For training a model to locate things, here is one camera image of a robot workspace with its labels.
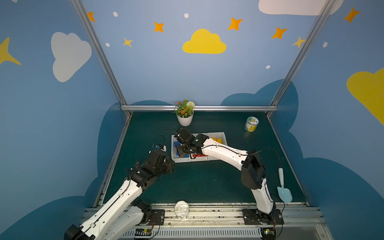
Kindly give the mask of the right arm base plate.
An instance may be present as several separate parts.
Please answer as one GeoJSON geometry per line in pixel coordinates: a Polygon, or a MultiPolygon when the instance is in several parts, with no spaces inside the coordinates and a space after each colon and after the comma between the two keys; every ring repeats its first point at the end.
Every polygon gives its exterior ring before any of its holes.
{"type": "Polygon", "coordinates": [[[284,220],[279,209],[273,209],[269,214],[258,209],[243,209],[245,225],[283,225],[284,220]]]}

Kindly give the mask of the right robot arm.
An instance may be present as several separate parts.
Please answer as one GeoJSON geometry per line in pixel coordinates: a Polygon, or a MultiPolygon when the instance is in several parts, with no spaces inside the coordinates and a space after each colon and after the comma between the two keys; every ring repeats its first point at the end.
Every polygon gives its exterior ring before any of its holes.
{"type": "Polygon", "coordinates": [[[241,171],[241,182],[254,195],[258,212],[262,216],[272,216],[275,213],[276,204],[270,195],[265,167],[263,162],[257,158],[257,152],[247,152],[226,146],[204,134],[194,136],[185,129],[179,129],[174,138],[179,142],[177,152],[180,157],[192,158],[205,155],[237,168],[241,171]]]}

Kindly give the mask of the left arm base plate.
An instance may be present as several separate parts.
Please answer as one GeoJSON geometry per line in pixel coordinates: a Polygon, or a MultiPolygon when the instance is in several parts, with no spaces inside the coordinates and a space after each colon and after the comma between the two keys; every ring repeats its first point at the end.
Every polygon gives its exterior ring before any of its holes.
{"type": "Polygon", "coordinates": [[[165,210],[160,209],[160,210],[150,210],[149,212],[147,211],[143,215],[143,219],[140,223],[140,225],[143,226],[163,226],[165,221],[165,210]]]}

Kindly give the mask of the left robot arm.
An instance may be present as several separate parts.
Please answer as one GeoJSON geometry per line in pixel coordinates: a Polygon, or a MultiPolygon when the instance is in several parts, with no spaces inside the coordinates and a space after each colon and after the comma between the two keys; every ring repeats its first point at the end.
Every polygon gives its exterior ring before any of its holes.
{"type": "Polygon", "coordinates": [[[151,207],[137,198],[161,175],[171,174],[175,162],[167,155],[163,144],[155,147],[148,159],[137,163],[125,178],[122,186],[106,204],[79,227],[70,226],[65,240],[112,240],[118,239],[129,229],[143,221],[144,215],[151,212],[151,207]]]}

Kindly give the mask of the yellow lego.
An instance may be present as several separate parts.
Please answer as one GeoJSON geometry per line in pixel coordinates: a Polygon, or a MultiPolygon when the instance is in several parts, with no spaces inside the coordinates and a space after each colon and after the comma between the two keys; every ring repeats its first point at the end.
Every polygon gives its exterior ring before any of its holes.
{"type": "Polygon", "coordinates": [[[215,141],[215,142],[217,142],[217,143],[222,143],[222,139],[217,139],[217,138],[213,138],[213,140],[215,141]]]}

